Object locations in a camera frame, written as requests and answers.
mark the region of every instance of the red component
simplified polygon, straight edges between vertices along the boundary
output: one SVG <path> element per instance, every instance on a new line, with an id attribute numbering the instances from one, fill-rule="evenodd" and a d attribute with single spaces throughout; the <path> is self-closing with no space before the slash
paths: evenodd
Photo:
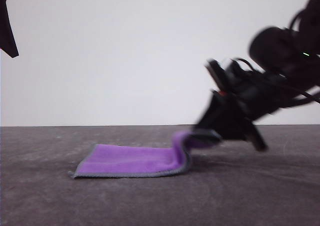
<path id="1" fill-rule="evenodd" d="M 221 96 L 225 96 L 225 95 L 227 95 L 227 93 L 226 93 L 225 91 L 222 91 L 222 90 L 221 90 L 221 91 L 219 91 L 218 93 L 219 93 Z"/>

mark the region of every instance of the purple cloth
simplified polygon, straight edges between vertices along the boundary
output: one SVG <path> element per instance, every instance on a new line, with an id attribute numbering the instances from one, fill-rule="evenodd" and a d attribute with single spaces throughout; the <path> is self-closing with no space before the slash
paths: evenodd
<path id="1" fill-rule="evenodd" d="M 73 177 L 144 178 L 179 174 L 191 165 L 191 148 L 210 146 L 190 137 L 189 131 L 176 132 L 171 148 L 97 144 L 78 165 Z"/>

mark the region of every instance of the white wall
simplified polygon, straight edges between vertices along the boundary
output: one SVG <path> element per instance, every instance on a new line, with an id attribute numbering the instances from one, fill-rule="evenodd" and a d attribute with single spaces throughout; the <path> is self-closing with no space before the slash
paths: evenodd
<path id="1" fill-rule="evenodd" d="M 1 55 L 1 125 L 192 124 L 208 58 L 248 58 L 257 31 L 307 0 L 8 0 L 20 56 Z M 260 124 L 319 124 L 319 106 Z"/>

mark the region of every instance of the gray carpet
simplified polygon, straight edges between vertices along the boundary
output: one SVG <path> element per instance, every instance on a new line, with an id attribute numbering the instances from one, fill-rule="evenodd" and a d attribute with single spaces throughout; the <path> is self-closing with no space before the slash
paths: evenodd
<path id="1" fill-rule="evenodd" d="M 72 179 L 108 143 L 170 147 L 188 126 L 3 127 L 2 226 L 319 226 L 320 125 L 260 126 L 270 146 L 193 152 L 183 175 Z"/>

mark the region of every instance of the black object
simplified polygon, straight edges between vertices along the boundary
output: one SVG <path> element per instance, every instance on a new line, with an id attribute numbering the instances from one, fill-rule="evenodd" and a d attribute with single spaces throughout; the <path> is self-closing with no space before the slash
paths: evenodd
<path id="1" fill-rule="evenodd" d="M 254 120 L 279 108 L 320 103 L 320 92 L 305 92 L 320 85 L 320 0 L 309 0 L 289 28 L 261 31 L 253 39 L 249 55 L 264 72 L 241 58 L 235 58 L 226 69 L 216 60 L 208 62 L 206 67 L 220 92 L 213 92 L 208 109 L 193 129 L 214 130 L 225 140 L 249 140 L 258 151 L 265 151 L 267 144 Z M 251 70 L 243 70 L 238 61 Z M 306 98 L 296 99 L 299 95 Z"/>
<path id="2" fill-rule="evenodd" d="M 14 58 L 19 53 L 11 30 L 6 1 L 0 0 L 0 48 Z"/>

